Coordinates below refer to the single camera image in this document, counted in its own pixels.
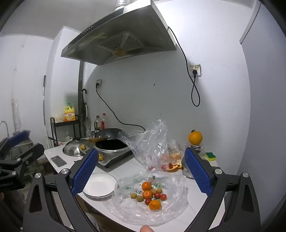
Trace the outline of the fingertip at bottom edge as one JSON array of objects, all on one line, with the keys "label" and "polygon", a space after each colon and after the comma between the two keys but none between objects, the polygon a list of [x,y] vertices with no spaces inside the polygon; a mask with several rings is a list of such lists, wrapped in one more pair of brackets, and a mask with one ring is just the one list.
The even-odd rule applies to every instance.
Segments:
[{"label": "fingertip at bottom edge", "polygon": [[140,228],[140,232],[154,232],[148,225],[144,225]]}]

